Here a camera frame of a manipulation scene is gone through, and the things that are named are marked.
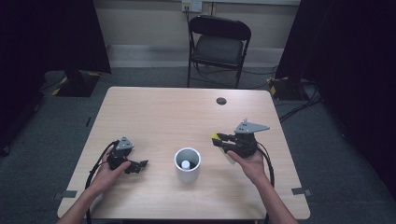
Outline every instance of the gray carpet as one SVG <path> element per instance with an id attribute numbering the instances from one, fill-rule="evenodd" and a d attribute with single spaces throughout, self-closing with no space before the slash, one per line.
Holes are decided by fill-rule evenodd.
<path id="1" fill-rule="evenodd" d="M 271 73 L 273 69 L 249 71 Z M 186 74 L 186 67 L 115 68 L 111 75 L 102 75 L 90 98 L 55 97 L 51 93 L 56 86 L 44 89 L 39 110 L 10 145 L 10 155 L 0 158 L 0 223 L 56 222 L 60 201 L 53 195 L 66 189 L 109 87 L 183 88 Z M 44 87 L 62 76 L 63 72 L 47 73 Z M 240 89 L 263 85 L 270 76 L 244 73 Z M 204 77 L 227 85 L 234 82 L 226 73 Z M 191 87 L 227 88 L 195 80 Z M 308 94 L 313 89 L 306 86 Z M 279 116 L 302 103 L 275 101 Z M 301 223 L 396 222 L 396 203 L 367 161 L 342 137 L 336 118 L 323 103 L 293 115 L 282 127 L 302 185 L 313 192 L 307 198 L 311 217 Z"/>

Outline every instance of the human hand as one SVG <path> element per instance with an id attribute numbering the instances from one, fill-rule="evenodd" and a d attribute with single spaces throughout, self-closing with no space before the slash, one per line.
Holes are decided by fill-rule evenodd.
<path id="1" fill-rule="evenodd" d="M 252 156 L 244 159 L 231 150 L 227 151 L 227 154 L 241 165 L 245 175 L 253 184 L 256 184 L 261 177 L 266 177 L 262 154 L 258 150 Z"/>
<path id="2" fill-rule="evenodd" d="M 91 182 L 89 188 L 94 189 L 97 195 L 110 189 L 116 182 L 117 178 L 126 170 L 130 165 L 130 161 L 123 162 L 117 169 L 111 170 L 107 162 L 108 154 L 110 154 L 113 147 L 110 147 L 102 158 L 102 165 L 99 167 L 96 177 Z"/>

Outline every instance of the wooden table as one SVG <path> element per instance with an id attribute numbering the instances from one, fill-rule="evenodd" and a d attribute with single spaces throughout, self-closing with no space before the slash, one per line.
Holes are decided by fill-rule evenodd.
<path id="1" fill-rule="evenodd" d="M 218 105 L 219 97 L 227 104 Z M 148 166 L 138 175 L 121 175 L 93 209 L 93 218 L 262 219 L 266 211 L 258 191 L 210 138 L 233 134 L 243 119 L 271 127 L 255 135 L 271 157 L 276 191 L 296 218 L 308 218 L 304 195 L 291 192 L 301 183 L 267 91 L 112 87 L 67 190 L 77 190 L 78 197 L 102 151 L 125 135 L 135 145 L 129 160 L 148 160 Z M 191 184 L 176 175 L 174 156 L 182 147 L 194 147 L 202 156 L 201 173 Z M 76 198 L 63 198 L 60 217 Z"/>

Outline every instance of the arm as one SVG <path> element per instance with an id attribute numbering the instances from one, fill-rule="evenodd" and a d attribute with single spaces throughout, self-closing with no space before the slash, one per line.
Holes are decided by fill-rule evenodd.
<path id="1" fill-rule="evenodd" d="M 99 171 L 90 186 L 82 192 L 76 202 L 58 220 L 57 224 L 80 223 L 96 197 L 110 189 L 119 175 L 131 165 L 129 161 L 125 161 L 116 170 L 112 171 L 107 163 L 107 155 L 111 152 L 111 149 L 112 147 L 107 150 L 106 155 L 102 158 L 104 163 L 99 167 Z"/>
<path id="2" fill-rule="evenodd" d="M 279 195 L 266 176 L 262 154 L 259 151 L 256 151 L 253 156 L 245 159 L 242 159 L 231 150 L 229 150 L 227 154 L 241 165 L 245 175 L 256 186 L 273 223 L 297 223 L 297 220 L 279 198 Z"/>

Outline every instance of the black curtain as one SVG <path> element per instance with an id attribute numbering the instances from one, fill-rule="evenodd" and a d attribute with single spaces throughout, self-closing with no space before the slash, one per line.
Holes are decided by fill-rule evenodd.
<path id="1" fill-rule="evenodd" d="M 48 71 L 110 73 L 92 0 L 0 2 L 1 146 Z"/>
<path id="2" fill-rule="evenodd" d="M 318 83 L 348 140 L 396 198 L 396 2 L 318 2 L 302 1 L 276 75 Z"/>

